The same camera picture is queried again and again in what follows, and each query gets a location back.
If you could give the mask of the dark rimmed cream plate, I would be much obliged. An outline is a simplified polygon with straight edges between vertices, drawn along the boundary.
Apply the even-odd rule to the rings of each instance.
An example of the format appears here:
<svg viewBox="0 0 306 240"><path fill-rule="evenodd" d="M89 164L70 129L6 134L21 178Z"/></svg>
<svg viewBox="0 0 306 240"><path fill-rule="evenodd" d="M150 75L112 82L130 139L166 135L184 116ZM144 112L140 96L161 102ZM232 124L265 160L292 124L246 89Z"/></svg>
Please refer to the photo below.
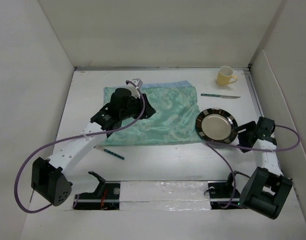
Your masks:
<svg viewBox="0 0 306 240"><path fill-rule="evenodd" d="M220 108L208 108L199 113L195 121L197 135L205 141L230 144L238 133L236 119L229 112Z"/></svg>

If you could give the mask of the green patterned cloth napkin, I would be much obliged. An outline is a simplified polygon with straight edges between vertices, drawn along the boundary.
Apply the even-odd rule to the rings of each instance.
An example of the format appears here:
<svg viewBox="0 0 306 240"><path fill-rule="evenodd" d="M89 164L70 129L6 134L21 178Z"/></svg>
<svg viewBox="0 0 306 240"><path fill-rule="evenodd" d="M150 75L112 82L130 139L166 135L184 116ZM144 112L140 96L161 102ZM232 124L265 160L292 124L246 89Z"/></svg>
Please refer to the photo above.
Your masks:
<svg viewBox="0 0 306 240"><path fill-rule="evenodd" d="M197 91L188 81L144 84L155 114L113 133L102 145L171 145L200 142L195 122L200 113Z"/></svg>

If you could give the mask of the yellow cup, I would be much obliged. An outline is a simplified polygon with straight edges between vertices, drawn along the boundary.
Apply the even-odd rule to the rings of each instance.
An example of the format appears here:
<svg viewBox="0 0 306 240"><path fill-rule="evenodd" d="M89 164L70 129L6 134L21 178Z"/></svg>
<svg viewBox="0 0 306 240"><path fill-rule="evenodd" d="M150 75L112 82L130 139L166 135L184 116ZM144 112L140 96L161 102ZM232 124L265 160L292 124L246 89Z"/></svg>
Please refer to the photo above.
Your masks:
<svg viewBox="0 0 306 240"><path fill-rule="evenodd" d="M229 66L222 66L217 74L216 83L219 86L227 86L238 81L238 78L234 75L234 70Z"/></svg>

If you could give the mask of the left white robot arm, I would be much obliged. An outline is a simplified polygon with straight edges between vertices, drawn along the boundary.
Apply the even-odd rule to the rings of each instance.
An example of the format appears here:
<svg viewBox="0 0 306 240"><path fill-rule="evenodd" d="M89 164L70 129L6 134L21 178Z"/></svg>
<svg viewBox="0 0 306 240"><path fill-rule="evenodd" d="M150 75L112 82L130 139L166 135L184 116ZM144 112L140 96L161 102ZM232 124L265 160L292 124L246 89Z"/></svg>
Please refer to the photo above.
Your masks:
<svg viewBox="0 0 306 240"><path fill-rule="evenodd" d="M91 117L81 137L71 140L47 159L39 157L33 162L31 187L55 207L70 195L100 198L105 191L105 179L94 171L72 176L72 170L95 146L122 130L124 120L148 119L155 113L146 94L132 87L117 88L109 103Z"/></svg>

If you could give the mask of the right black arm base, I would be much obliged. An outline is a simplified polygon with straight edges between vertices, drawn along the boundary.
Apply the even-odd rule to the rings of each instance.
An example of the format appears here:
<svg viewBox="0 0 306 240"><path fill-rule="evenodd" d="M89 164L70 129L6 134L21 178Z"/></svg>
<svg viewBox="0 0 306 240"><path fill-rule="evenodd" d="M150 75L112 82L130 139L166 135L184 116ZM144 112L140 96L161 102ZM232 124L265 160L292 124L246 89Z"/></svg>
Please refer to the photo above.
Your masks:
<svg viewBox="0 0 306 240"><path fill-rule="evenodd" d="M234 175L230 173L227 180L214 180L207 182L208 189L204 195L209 197L211 210L244 209L240 206L240 192L236 189L234 197L227 208L224 208L232 196L234 189Z"/></svg>

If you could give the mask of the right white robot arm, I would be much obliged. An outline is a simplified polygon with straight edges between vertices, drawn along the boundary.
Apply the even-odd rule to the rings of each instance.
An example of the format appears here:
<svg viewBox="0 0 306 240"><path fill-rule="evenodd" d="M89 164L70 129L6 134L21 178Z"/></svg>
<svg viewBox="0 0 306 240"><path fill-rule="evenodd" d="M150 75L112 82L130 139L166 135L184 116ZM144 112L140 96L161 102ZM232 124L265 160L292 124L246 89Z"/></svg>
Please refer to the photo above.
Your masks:
<svg viewBox="0 0 306 240"><path fill-rule="evenodd" d="M251 121L234 129L243 153L259 149L254 153L256 168L244 187L236 179L224 184L228 196L236 197L241 193L239 202L243 207L273 220L279 216L293 186L274 158L277 141L272 134L275 128L274 120L259 117L257 122Z"/></svg>

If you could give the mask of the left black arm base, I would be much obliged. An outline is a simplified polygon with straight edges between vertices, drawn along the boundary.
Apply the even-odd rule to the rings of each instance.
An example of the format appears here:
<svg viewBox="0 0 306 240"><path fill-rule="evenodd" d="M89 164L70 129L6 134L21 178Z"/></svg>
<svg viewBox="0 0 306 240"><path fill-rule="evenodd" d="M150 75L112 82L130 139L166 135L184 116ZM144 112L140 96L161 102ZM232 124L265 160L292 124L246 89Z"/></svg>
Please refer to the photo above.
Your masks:
<svg viewBox="0 0 306 240"><path fill-rule="evenodd" d="M72 208L74 210L90 211L115 211L120 209L120 181L106 181L93 171L88 174L97 180L97 185L92 192L79 193L74 197Z"/></svg>

